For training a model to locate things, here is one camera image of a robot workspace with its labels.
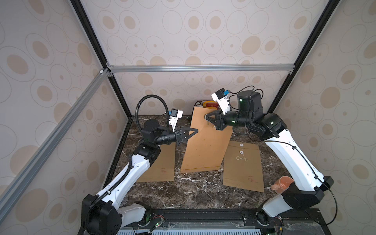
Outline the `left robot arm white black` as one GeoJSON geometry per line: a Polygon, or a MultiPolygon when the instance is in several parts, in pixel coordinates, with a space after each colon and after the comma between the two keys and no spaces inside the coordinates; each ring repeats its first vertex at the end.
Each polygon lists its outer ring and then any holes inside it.
{"type": "Polygon", "coordinates": [[[120,205],[137,182],[153,165],[161,153],[161,145],[186,143],[198,133],[198,129],[182,127],[180,130],[161,126],[156,119],[149,119],[144,126],[135,119],[142,134],[142,140],[129,156],[126,167],[97,195],[87,195],[82,201],[81,226],[78,234],[115,235],[125,225],[141,221],[143,214],[137,215],[145,207],[135,204],[127,210],[120,205]]]}

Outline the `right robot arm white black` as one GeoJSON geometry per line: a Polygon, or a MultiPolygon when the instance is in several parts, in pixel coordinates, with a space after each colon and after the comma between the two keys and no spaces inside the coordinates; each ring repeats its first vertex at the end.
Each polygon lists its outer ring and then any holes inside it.
{"type": "Polygon", "coordinates": [[[258,136],[274,151],[294,180],[282,193],[259,206],[256,213],[258,223],[266,226],[283,212],[291,209],[306,210],[320,203],[325,196],[324,192],[330,190],[334,180],[313,166],[277,114],[263,112],[260,93],[254,90],[238,92],[236,111],[231,109],[229,93],[228,90],[220,89],[211,95],[220,109],[206,114],[205,119],[216,130],[224,130],[228,126],[244,127],[258,136]]]}

